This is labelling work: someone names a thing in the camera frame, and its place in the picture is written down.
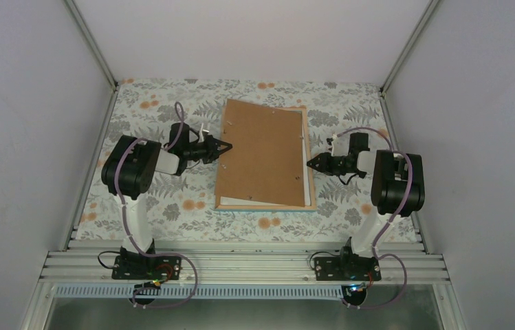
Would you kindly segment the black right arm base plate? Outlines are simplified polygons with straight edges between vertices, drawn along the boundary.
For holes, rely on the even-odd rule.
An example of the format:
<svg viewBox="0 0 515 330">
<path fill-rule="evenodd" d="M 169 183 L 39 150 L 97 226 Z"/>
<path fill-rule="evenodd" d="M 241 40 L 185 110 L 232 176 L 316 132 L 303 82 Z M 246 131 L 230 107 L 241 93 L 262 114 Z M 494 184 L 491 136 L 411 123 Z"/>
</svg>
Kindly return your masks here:
<svg viewBox="0 0 515 330">
<path fill-rule="evenodd" d="M 317 281 L 380 281 L 382 275 L 378 260 L 374 257 L 357 257 L 342 261 L 340 257 L 314 258 Z"/>
</svg>

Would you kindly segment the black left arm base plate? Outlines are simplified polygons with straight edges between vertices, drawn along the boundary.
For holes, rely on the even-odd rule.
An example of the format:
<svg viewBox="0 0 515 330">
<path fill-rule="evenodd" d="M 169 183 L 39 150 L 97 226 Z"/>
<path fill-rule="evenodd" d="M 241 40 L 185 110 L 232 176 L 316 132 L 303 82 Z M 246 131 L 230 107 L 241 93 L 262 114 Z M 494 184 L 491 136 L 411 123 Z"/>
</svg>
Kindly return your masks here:
<svg viewBox="0 0 515 330">
<path fill-rule="evenodd" d="M 176 281 L 182 268 L 182 258 L 162 256 L 147 258 L 136 256 L 115 259 L 111 277 L 114 280 Z"/>
</svg>

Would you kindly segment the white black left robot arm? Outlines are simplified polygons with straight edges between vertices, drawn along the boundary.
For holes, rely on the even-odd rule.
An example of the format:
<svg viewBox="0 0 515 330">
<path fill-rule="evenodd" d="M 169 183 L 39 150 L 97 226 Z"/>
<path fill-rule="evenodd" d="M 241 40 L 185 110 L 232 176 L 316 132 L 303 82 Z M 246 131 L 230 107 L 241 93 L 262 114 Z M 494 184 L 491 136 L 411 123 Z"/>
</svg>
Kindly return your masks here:
<svg viewBox="0 0 515 330">
<path fill-rule="evenodd" d="M 125 269 L 148 278 L 157 269 L 158 256 L 146 211 L 154 175 L 180 176 L 189 162 L 211 164 L 232 149 L 231 143 L 184 122 L 171 125 L 165 144 L 130 135 L 119 138 L 101 172 L 102 183 L 118 203 L 127 235 L 112 270 Z"/>
</svg>

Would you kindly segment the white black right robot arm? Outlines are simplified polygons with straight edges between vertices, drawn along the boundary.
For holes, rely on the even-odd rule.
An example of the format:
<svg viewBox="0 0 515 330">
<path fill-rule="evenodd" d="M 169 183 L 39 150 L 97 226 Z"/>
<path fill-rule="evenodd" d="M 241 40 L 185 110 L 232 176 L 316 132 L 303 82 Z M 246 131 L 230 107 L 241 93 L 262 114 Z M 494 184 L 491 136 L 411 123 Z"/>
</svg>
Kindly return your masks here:
<svg viewBox="0 0 515 330">
<path fill-rule="evenodd" d="M 420 155 L 403 153 L 391 144 L 385 150 L 372 151 L 369 147 L 368 129 L 350 133 L 346 155 L 337 156 L 333 151 L 321 153 L 307 162 L 307 166 L 319 173 L 342 178 L 364 179 L 372 177 L 371 212 L 360 231 L 349 238 L 337 255 L 323 258 L 322 265 L 339 271 L 347 280 L 354 280 L 363 271 L 378 272 L 383 259 L 401 258 L 394 254 L 379 253 L 379 244 L 388 229 L 399 219 L 422 209 L 426 193 L 422 158 Z"/>
</svg>

